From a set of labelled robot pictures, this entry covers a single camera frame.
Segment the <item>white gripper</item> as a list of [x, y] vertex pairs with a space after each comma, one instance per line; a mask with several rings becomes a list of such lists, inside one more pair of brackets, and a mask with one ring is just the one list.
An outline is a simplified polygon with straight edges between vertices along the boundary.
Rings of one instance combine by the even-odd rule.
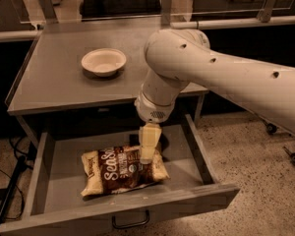
[[160, 126], [154, 123], [165, 122], [173, 111], [174, 104], [157, 105], [140, 92], [135, 100], [135, 106], [139, 117], [145, 122], [150, 122], [139, 130], [140, 162], [150, 164], [162, 133]]

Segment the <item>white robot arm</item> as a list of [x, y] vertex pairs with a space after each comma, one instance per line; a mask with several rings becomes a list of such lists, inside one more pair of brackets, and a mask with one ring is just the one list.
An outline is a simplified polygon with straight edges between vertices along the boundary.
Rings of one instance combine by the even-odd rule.
[[196, 29], [158, 30], [144, 54], [149, 70], [135, 101], [143, 121], [166, 121], [194, 83], [295, 136], [295, 68], [215, 52]]

